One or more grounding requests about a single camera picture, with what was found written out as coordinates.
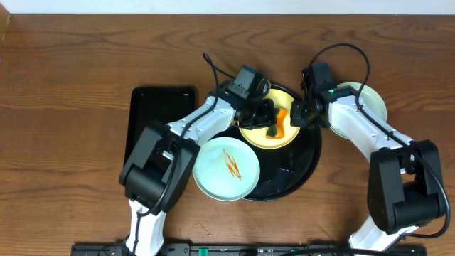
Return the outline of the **yellow plate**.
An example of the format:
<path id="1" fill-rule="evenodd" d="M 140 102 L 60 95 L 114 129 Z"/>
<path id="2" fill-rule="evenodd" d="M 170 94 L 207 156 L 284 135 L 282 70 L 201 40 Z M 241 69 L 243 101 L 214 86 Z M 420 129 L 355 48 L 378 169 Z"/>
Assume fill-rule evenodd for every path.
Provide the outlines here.
<path id="1" fill-rule="evenodd" d="M 291 104 L 294 98 L 289 92 L 285 92 L 283 89 L 271 89 L 269 94 L 265 97 L 266 99 L 272 99 L 275 108 L 282 108 L 287 110 L 287 115 L 284 119 L 285 136 L 282 139 L 268 139 L 266 133 L 269 127 L 260 129 L 241 129 L 242 136 L 252 145 L 261 149 L 278 149 L 289 144 L 294 140 L 297 134 L 300 132 L 299 127 L 293 127 L 290 125 L 290 111 Z"/>

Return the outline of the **orange green sponge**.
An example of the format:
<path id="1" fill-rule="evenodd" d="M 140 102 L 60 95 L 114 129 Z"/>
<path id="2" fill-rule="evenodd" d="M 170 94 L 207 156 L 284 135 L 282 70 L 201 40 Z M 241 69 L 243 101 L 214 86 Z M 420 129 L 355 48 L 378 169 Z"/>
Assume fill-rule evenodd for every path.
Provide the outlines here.
<path id="1" fill-rule="evenodd" d="M 266 138 L 268 139 L 282 139 L 285 136 L 284 119 L 287 115 L 287 110 L 282 108 L 275 109 L 276 123 L 268 128 Z"/>

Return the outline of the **light blue plate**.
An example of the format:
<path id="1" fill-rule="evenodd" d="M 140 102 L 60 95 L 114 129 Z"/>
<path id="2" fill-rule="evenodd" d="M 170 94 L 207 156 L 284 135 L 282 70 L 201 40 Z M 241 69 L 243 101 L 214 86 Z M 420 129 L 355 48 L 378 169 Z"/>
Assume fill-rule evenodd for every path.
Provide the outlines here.
<path id="1" fill-rule="evenodd" d="M 360 89 L 360 82 L 343 82 L 338 84 L 337 87 L 351 86 L 354 90 Z M 374 91 L 371 87 L 364 85 L 363 90 L 360 94 L 363 98 L 364 103 L 373 111 L 381 120 L 387 121 L 387 108 L 384 100 L 381 96 Z M 348 137 L 338 128 L 331 125 L 330 129 L 340 137 L 348 139 Z"/>
<path id="2" fill-rule="evenodd" d="M 218 201 L 237 201 L 250 194 L 260 176 L 256 153 L 232 137 L 218 137 L 200 149 L 193 177 L 207 196 Z"/>

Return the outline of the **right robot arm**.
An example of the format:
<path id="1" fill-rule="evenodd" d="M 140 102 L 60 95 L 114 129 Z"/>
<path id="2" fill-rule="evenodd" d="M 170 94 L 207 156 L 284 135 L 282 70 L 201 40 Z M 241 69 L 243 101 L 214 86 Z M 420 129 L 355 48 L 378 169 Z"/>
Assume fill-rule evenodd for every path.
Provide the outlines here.
<path id="1" fill-rule="evenodd" d="M 451 210 L 444 189 L 437 146 L 417 142 L 392 128 L 374 111 L 381 99 L 358 82 L 308 86 L 308 94 L 291 104 L 291 125 L 331 128 L 349 139 L 368 160 L 369 216 L 348 239 L 350 248 L 385 252 L 418 228 L 444 218 L 443 235 Z"/>

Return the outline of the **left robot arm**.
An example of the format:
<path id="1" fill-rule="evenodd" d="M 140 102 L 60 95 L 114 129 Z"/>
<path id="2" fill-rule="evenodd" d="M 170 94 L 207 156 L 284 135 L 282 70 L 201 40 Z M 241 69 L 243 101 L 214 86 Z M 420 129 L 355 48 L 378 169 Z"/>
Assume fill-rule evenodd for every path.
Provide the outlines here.
<path id="1" fill-rule="evenodd" d="M 130 255 L 159 252 L 166 214 L 186 188 L 200 148 L 233 122 L 253 129 L 274 124 L 273 100 L 212 91 L 186 117 L 168 124 L 151 120 L 145 126 L 119 175 L 132 210 L 126 241 Z"/>

